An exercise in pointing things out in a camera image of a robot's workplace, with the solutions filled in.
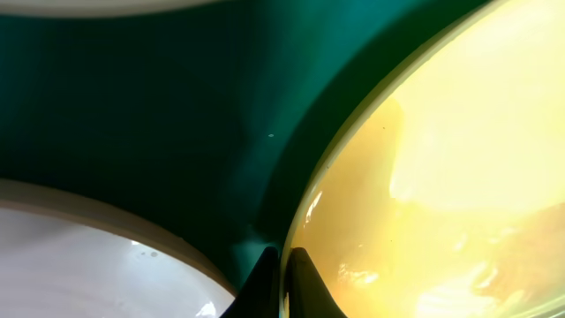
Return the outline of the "white plate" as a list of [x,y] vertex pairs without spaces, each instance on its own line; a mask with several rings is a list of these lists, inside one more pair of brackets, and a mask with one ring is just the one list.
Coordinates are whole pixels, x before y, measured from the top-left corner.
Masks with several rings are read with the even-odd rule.
[[201,252],[109,204],[1,182],[3,317],[219,317],[236,292]]

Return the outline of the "blue plastic tray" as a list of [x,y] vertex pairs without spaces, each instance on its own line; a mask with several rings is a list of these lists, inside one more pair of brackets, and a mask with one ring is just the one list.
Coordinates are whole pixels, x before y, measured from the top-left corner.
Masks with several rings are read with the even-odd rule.
[[359,103],[483,0],[1,18],[1,174],[128,210],[240,288]]

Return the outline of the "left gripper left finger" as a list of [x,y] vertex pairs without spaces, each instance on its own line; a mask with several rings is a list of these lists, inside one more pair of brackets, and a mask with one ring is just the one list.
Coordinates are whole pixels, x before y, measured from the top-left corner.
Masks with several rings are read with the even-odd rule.
[[279,254],[276,248],[269,246],[221,318],[278,318],[279,288]]

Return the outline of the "light blue rimmed plate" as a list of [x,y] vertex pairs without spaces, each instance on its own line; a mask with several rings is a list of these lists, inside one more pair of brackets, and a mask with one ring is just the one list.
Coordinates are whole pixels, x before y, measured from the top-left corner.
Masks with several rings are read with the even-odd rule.
[[174,11],[217,0],[1,0],[1,13],[46,18],[104,18]]

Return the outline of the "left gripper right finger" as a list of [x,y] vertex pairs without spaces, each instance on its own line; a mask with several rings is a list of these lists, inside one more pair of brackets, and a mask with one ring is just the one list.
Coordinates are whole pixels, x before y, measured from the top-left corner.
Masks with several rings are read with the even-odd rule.
[[288,298],[289,318],[346,318],[303,247],[290,251],[284,292]]

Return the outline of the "green rimmed plate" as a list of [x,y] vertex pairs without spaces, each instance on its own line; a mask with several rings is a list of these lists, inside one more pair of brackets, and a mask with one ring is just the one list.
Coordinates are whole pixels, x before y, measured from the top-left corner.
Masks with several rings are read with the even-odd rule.
[[303,247],[346,317],[564,314],[564,3],[492,1],[358,105],[305,193]]

